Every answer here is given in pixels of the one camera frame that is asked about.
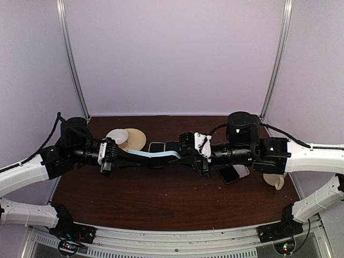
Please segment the purple phone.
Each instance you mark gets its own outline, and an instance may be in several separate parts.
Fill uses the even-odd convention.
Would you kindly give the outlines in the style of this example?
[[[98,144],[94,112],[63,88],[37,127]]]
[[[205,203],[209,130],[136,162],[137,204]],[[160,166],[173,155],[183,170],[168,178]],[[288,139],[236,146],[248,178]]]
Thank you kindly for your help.
[[[218,167],[216,171],[226,184],[233,183],[240,178],[239,173],[233,166]]]

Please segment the white phone case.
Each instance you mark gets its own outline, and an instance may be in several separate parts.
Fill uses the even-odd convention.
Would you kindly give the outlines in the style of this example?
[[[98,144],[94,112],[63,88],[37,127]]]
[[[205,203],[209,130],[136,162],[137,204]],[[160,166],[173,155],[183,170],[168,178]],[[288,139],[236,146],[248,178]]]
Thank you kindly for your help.
[[[233,168],[235,170],[234,174],[237,178],[244,178],[250,174],[249,169],[244,165],[236,164],[233,166]]]

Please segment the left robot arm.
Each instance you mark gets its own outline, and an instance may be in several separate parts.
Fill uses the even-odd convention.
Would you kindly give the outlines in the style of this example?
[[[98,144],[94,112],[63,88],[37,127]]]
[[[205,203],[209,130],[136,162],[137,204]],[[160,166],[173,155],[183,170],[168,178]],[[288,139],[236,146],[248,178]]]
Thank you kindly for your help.
[[[147,165],[150,157],[125,152],[110,138],[93,138],[86,119],[81,117],[65,120],[58,116],[53,126],[60,127],[60,138],[55,145],[44,142],[28,158],[1,169],[1,224],[43,226],[71,239],[78,229],[63,205],[32,205],[13,202],[4,196],[33,183],[58,178],[76,164],[99,166],[103,175],[109,175],[114,168]]]

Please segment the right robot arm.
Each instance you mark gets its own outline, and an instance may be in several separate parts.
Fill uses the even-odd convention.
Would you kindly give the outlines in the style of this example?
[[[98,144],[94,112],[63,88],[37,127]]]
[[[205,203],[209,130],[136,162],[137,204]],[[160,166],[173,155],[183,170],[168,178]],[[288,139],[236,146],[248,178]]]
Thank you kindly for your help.
[[[343,200],[343,146],[307,144],[289,134],[261,138],[262,126],[257,115],[235,112],[207,134],[181,134],[180,149],[169,154],[171,164],[192,166],[199,173],[235,164],[251,166],[264,174],[333,173],[314,193],[284,207],[279,222],[257,228],[260,241],[268,242],[302,233],[308,219]]]

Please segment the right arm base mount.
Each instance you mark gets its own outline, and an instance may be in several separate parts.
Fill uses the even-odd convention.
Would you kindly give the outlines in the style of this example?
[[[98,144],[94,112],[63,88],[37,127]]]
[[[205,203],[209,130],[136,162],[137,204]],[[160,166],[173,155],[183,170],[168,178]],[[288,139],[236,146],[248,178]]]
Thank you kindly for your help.
[[[302,224],[274,223],[257,228],[260,243],[276,241],[303,233]]]

